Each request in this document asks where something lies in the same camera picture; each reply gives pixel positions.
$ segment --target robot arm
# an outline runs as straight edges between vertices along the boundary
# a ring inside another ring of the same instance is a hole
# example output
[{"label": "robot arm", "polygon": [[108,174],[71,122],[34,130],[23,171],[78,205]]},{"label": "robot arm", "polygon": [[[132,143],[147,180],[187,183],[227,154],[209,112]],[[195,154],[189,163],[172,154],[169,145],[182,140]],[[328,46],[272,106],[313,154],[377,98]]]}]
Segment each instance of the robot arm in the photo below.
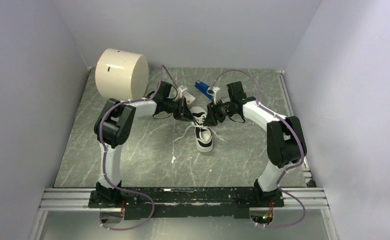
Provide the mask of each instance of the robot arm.
[{"label": "robot arm", "polygon": [[[123,104],[117,107],[105,119],[102,126],[102,138],[106,145],[105,172],[110,181],[121,187],[120,160],[123,144],[127,141],[132,128],[133,120],[143,116],[153,116],[160,112],[173,114],[176,120],[193,121],[193,116],[187,106],[185,97],[178,100],[168,98],[172,85],[161,82],[157,94],[153,100],[139,101]],[[120,101],[110,98],[102,109],[94,126],[97,140],[100,141],[100,124],[107,111]],[[104,146],[100,143],[101,159],[105,153]],[[121,200],[120,191],[112,188],[104,178],[103,164],[101,163],[100,175],[96,183],[96,192],[102,197],[102,202],[108,206],[114,206]]]},{"label": "robot arm", "polygon": [[254,183],[259,196],[266,197],[276,191],[276,182],[281,173],[290,165],[296,164],[301,157],[294,136],[276,116],[289,123],[301,142],[304,154],[307,154],[300,120],[296,116],[286,117],[278,114],[265,106],[263,107],[268,112],[264,111],[259,107],[261,103],[257,104],[254,97],[247,97],[240,81],[228,84],[227,91],[230,97],[229,102],[212,102],[207,106],[208,114],[204,125],[216,126],[224,122],[226,116],[232,117],[238,114],[242,119],[254,121],[267,132],[267,155],[270,161],[263,174]]},{"label": "robot arm", "polygon": [[[178,100],[169,99],[171,84],[161,82],[158,93],[153,100],[140,101],[116,108],[105,120],[102,127],[103,140],[107,145],[107,159],[105,171],[113,184],[121,187],[120,159],[123,144],[129,137],[133,119],[143,116],[152,116],[160,112],[172,113],[176,120],[193,121],[193,117],[184,97]],[[296,116],[285,117],[268,109],[270,114],[261,109],[254,97],[247,97],[240,81],[227,85],[230,101],[213,101],[207,106],[207,117],[204,126],[216,126],[224,122],[226,117],[235,114],[243,119],[254,121],[267,132],[267,155],[269,162],[263,174],[255,181],[254,189],[259,200],[265,200],[274,195],[277,190],[276,182],[286,167],[296,164],[301,157],[298,145],[287,127],[276,117],[285,119],[297,134],[303,151],[307,148],[304,141],[301,124]],[[119,101],[109,99],[95,124],[94,132],[100,140],[99,127],[105,113]],[[114,206],[121,200],[121,193],[113,189],[104,179],[103,171],[96,183],[96,192],[102,197],[106,205]]]}]

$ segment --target black and white sneaker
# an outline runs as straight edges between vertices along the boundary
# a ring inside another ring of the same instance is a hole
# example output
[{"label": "black and white sneaker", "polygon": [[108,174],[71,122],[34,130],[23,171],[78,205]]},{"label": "black and white sneaker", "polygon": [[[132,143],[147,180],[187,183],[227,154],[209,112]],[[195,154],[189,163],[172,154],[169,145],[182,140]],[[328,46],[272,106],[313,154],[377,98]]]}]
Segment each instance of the black and white sneaker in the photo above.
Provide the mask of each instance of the black and white sneaker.
[{"label": "black and white sneaker", "polygon": [[213,135],[211,128],[203,126],[207,117],[207,112],[200,106],[194,106],[190,109],[195,121],[191,122],[194,126],[196,137],[196,148],[202,153],[213,150]]}]

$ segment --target marble floor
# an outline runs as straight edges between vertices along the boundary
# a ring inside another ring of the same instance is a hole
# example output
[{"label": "marble floor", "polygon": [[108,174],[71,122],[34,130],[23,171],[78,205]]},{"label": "marble floor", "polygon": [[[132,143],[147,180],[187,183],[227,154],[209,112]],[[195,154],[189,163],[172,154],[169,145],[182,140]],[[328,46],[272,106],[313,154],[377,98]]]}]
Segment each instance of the marble floor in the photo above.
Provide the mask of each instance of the marble floor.
[{"label": "marble floor", "polygon": [[[196,100],[194,106],[206,109],[209,99],[195,87],[195,81],[212,84],[223,68],[169,68],[179,85],[186,85]],[[279,114],[288,115],[284,93],[274,70],[247,69],[258,80],[260,101]],[[92,188],[98,181],[101,169],[101,151],[94,124],[106,99],[98,93],[95,68],[89,74],[78,107],[74,125],[54,187]],[[160,78],[160,68],[150,68],[146,92],[154,90]],[[248,96],[255,95],[251,80],[239,72],[222,76],[219,87],[223,101],[228,101],[226,84],[241,81]],[[157,118],[166,117],[166,113]],[[266,133],[252,121],[236,123],[226,120],[213,129],[227,142],[214,136],[214,148],[202,153],[196,148],[195,134],[189,130],[183,135],[188,122],[153,119],[151,116],[133,122],[130,137],[123,146],[121,179],[125,187],[242,187],[252,186],[269,161]],[[299,167],[286,174],[282,187],[305,187],[303,170]]]}]

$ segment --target black mounting plate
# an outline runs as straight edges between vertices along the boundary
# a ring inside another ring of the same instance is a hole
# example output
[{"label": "black mounting plate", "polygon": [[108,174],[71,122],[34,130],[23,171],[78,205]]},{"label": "black mounting plate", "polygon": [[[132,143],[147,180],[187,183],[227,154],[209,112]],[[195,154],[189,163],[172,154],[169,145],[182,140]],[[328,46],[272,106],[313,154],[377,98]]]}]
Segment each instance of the black mounting plate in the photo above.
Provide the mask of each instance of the black mounting plate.
[{"label": "black mounting plate", "polygon": [[[250,208],[268,208],[272,201],[275,208],[283,207],[281,192],[259,201],[254,187],[129,187],[150,196],[155,202],[153,218],[220,217],[233,216],[249,219]],[[125,220],[147,218],[151,213],[151,202],[140,195],[121,193],[125,201]],[[122,203],[108,206],[100,203],[97,192],[92,191],[89,208],[121,208]]]}]

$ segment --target white shoelace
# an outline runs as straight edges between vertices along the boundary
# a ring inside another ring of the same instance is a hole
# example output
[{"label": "white shoelace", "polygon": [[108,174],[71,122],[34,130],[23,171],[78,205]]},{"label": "white shoelace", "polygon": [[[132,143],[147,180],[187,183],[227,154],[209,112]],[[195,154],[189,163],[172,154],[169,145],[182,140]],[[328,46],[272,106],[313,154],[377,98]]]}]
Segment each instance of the white shoelace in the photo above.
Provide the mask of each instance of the white shoelace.
[{"label": "white shoelace", "polygon": [[209,130],[210,130],[218,139],[220,139],[221,141],[227,143],[227,141],[224,140],[221,136],[219,136],[219,135],[217,134],[217,132],[214,131],[214,129],[212,129],[211,127],[209,127],[209,126],[200,126],[200,125],[192,125],[192,123],[191,123],[189,126],[187,126],[187,128],[184,130],[183,136],[180,136],[180,137],[174,139],[174,140],[173,140],[172,142],[170,142],[170,143],[174,143],[174,142],[176,142],[177,140],[180,140],[180,139],[184,138],[185,135],[186,135],[186,132],[187,132],[190,128],[204,128],[204,129],[209,129]]}]

